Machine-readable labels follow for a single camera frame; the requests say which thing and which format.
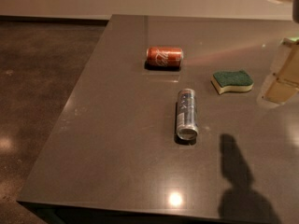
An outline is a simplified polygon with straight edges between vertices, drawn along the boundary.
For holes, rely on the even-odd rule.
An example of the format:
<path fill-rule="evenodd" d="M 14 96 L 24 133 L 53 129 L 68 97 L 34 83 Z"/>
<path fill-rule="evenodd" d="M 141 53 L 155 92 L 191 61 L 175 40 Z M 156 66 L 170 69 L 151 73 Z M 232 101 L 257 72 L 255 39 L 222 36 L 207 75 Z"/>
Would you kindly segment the red coca-cola can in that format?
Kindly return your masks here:
<path fill-rule="evenodd" d="M 181 48 L 150 47 L 147 49 L 147 64 L 153 67 L 179 69 L 183 57 Z"/>

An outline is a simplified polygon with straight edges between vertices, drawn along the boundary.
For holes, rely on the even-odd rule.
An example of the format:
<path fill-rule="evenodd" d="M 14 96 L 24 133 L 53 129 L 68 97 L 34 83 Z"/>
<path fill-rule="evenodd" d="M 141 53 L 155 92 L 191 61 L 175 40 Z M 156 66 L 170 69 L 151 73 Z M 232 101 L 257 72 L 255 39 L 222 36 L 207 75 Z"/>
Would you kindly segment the silver blue redbull can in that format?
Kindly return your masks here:
<path fill-rule="evenodd" d="M 183 89 L 178 93 L 176 134 L 185 141 L 194 140 L 198 135 L 197 102 L 192 89 Z"/>

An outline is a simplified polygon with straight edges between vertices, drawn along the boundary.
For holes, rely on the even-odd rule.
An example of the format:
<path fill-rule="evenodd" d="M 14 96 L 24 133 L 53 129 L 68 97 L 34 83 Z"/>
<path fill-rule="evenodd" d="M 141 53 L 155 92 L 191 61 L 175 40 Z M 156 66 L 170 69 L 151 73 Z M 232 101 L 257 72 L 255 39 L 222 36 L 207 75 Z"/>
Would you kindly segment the green yellow sponge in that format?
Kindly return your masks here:
<path fill-rule="evenodd" d="M 253 87 L 253 80 L 244 70 L 219 71 L 212 75 L 211 83 L 218 94 L 226 92 L 248 92 Z"/>

